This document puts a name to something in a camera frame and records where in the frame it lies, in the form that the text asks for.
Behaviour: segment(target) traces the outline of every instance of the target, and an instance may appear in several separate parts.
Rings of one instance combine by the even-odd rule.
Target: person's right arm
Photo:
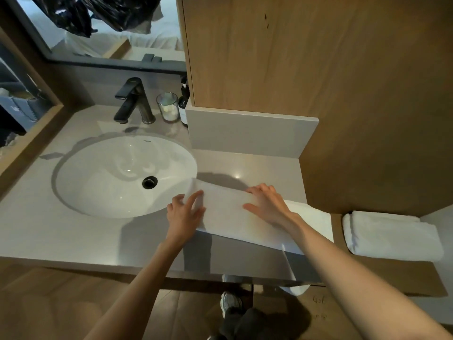
[[[291,212],[273,186],[262,183],[247,192],[257,197],[258,205],[243,208],[291,235],[366,339],[453,339],[404,294]]]

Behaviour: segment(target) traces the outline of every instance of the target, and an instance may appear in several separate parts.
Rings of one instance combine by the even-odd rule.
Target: faucet handle
[[[126,99],[130,93],[134,94],[139,94],[139,92],[136,91],[136,88],[142,84],[142,81],[139,77],[131,77],[126,81],[126,83],[121,87],[121,89],[115,94],[115,99],[121,99],[124,100]]]

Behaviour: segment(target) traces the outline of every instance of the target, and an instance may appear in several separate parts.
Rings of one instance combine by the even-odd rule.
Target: white countertop
[[[122,125],[113,121],[116,111],[116,107],[92,106],[77,112],[3,198],[0,256],[111,272],[137,272],[144,266],[165,237],[165,210],[135,218],[92,217],[63,205],[52,190],[51,178],[59,160],[80,141],[110,132],[171,137],[192,152],[201,180],[237,189],[267,182],[285,199],[306,202],[297,159],[190,149],[189,133],[180,122],[166,124],[157,115],[153,125],[145,125],[134,111],[129,123]],[[231,274],[291,280],[287,262],[281,251],[197,232],[171,272],[193,277],[200,273],[205,279]],[[296,274],[296,279],[314,278]]]

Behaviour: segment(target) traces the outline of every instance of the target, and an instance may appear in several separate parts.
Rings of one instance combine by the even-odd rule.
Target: glass cup
[[[167,123],[175,123],[179,119],[178,97],[174,93],[166,92],[156,98],[160,114]]]

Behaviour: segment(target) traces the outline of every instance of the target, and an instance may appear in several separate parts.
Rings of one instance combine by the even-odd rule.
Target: faucet
[[[156,117],[153,115],[146,94],[144,93],[143,83],[138,77],[131,77],[124,86],[116,93],[115,99],[124,100],[118,112],[113,117],[114,121],[126,124],[135,107],[139,108],[142,121],[145,124],[153,124]]]

